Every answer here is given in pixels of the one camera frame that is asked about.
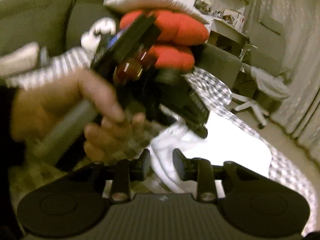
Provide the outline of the person's left hand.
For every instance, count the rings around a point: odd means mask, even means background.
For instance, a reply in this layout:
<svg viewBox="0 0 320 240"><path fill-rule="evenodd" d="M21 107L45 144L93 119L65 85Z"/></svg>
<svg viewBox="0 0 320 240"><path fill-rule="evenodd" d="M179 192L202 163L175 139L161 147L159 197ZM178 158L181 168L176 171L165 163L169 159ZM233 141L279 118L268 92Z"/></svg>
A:
<svg viewBox="0 0 320 240"><path fill-rule="evenodd" d="M88 99L102 115L100 124L87 124L84 151L93 162L108 161L145 121L143 113L127 120L114 88L90 70L80 70L43 87L19 90L13 101L11 134L15 141L43 139L65 114Z"/></svg>

